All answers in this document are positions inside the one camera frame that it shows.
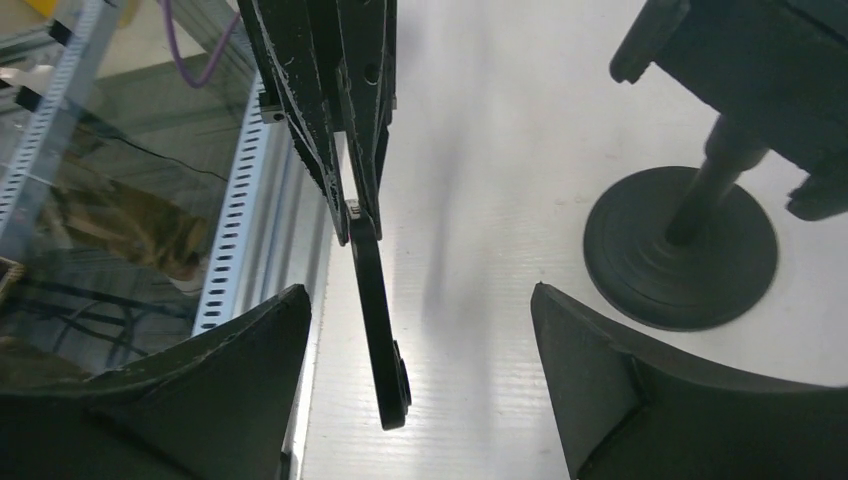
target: metal profile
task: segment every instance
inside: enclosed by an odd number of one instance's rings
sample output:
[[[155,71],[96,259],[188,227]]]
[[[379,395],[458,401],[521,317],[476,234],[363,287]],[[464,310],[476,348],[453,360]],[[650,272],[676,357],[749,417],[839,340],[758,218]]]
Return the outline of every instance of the metal profile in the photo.
[[[77,123],[78,112],[68,106],[85,105],[123,5],[124,0],[86,1],[50,87],[38,110],[29,116],[0,181],[0,256],[23,257],[49,182]]]
[[[257,211],[259,184],[268,174],[269,162],[266,159],[271,128],[262,122],[260,116],[259,90],[262,88],[262,81],[257,76],[236,146],[192,336],[226,323],[241,313],[235,310],[236,295],[239,280],[246,270],[248,245],[253,240],[249,233]]]
[[[25,86],[9,86],[0,90],[0,117],[20,112],[35,112],[41,104],[41,95]]]
[[[27,57],[57,44],[67,45],[71,31],[56,20],[11,35],[0,36],[0,65],[26,60]]]
[[[258,103],[261,88],[257,76],[193,335],[237,317],[296,283],[303,284],[310,294],[312,317],[317,320],[322,316],[330,244],[334,238],[329,211],[321,191],[306,174],[294,151],[286,124],[268,125],[261,121]],[[239,170],[247,165],[252,168]],[[288,478],[292,480],[301,475],[312,403],[321,322],[312,325],[283,445],[291,458]]]

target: black curved block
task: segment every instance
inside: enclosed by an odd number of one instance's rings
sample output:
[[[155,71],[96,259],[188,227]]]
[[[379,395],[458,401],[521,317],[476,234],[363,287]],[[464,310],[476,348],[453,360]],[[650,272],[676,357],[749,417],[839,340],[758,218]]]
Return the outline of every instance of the black curved block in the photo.
[[[848,390],[705,360],[550,285],[531,305],[571,478],[845,478]]]
[[[90,380],[0,387],[0,478],[273,478],[310,318],[296,286]]]

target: black metal arm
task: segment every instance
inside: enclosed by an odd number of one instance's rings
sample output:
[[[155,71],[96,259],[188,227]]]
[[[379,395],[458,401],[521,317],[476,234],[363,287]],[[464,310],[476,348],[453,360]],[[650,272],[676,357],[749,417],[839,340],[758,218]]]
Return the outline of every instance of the black metal arm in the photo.
[[[397,0],[239,0],[266,92],[327,198],[339,243],[353,243],[384,429],[403,425],[409,383],[394,342],[377,241],[378,191],[395,98]],[[334,134],[344,132],[357,200],[345,199]]]

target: round base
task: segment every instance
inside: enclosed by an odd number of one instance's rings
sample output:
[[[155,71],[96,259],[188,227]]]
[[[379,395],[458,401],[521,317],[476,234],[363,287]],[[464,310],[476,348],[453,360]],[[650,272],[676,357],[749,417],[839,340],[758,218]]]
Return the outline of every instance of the round base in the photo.
[[[589,215],[583,254],[606,299],[630,318],[667,330],[729,322],[766,293],[777,237],[763,209],[734,186],[692,244],[665,229],[698,170],[661,167],[613,185]]]

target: black pole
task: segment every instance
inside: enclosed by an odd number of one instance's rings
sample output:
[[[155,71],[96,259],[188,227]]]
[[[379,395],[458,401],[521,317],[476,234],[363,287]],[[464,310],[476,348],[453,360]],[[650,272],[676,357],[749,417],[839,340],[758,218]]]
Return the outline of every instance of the black pole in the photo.
[[[666,240],[677,246],[695,240],[742,172],[760,163],[768,150],[757,137],[719,116],[704,147],[707,159],[666,229]]]

